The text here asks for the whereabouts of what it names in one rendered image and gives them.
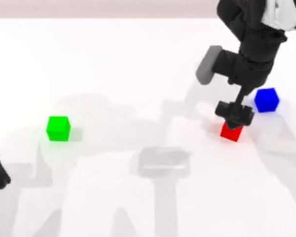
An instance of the blue block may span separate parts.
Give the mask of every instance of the blue block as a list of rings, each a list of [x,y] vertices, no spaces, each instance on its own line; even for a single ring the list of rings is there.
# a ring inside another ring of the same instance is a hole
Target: blue block
[[[259,113],[274,112],[280,103],[274,88],[259,89],[255,97],[255,104]]]

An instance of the red cube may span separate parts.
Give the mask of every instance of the red cube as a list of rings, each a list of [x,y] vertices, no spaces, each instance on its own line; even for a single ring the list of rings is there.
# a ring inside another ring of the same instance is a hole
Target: red cube
[[[222,132],[221,132],[221,137],[226,138],[228,140],[237,142],[240,136],[240,133],[242,131],[243,127],[238,127],[234,130],[231,130],[228,126],[227,123],[225,122],[222,126]]]

